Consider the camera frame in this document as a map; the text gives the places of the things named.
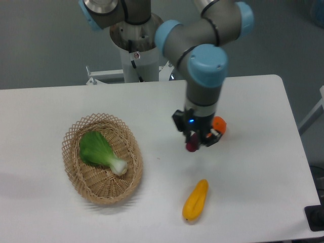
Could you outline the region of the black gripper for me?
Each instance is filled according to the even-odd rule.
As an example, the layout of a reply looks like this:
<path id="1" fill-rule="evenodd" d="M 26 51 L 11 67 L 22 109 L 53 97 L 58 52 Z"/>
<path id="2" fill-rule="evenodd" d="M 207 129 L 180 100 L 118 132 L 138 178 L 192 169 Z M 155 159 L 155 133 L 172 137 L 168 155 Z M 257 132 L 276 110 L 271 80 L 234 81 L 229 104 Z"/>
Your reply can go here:
<path id="1" fill-rule="evenodd" d="M 194 132 L 198 136 L 199 143 L 210 147 L 218 143 L 223 136 L 223 133 L 212 128 L 214 115 L 215 113 L 208 116 L 197 116 L 192 108 L 185 108 L 184 111 L 176 110 L 172 119 L 177 130 L 184 134 L 186 143 L 191 140 L 191 132 Z"/>

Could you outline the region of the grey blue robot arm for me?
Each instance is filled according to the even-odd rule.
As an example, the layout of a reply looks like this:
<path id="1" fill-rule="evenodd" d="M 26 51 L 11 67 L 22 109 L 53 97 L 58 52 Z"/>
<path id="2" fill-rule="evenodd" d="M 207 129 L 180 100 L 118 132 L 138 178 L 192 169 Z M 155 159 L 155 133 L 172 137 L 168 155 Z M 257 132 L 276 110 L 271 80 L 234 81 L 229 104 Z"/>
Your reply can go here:
<path id="1" fill-rule="evenodd" d="M 254 14 L 234 1 L 196 1 L 200 19 L 185 26 L 163 21 L 152 13 L 150 1 L 79 1 L 94 30 L 108 28 L 119 49 L 126 83 L 161 79 L 158 58 L 164 56 L 186 80 L 183 110 L 172 118 L 194 152 L 217 143 L 224 131 L 216 127 L 215 112 L 228 58 L 222 46 L 249 34 Z"/>

